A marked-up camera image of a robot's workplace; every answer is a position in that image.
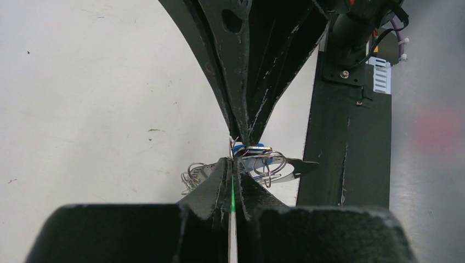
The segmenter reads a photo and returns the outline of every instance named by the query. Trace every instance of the purple cable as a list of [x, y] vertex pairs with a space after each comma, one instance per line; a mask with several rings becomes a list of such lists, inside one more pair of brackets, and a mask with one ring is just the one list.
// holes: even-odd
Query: purple cable
[[[390, 21], [391, 21], [391, 25], [393, 26], [393, 29], [399, 29], [399, 25], [394, 20], [394, 18], [392, 18]], [[402, 38], [400, 31], [395, 31], [395, 35], [397, 36], [398, 42], [401, 42], [402, 40], [404, 40]], [[399, 44], [399, 58], [404, 53], [404, 49], [405, 49], [405, 43]]]

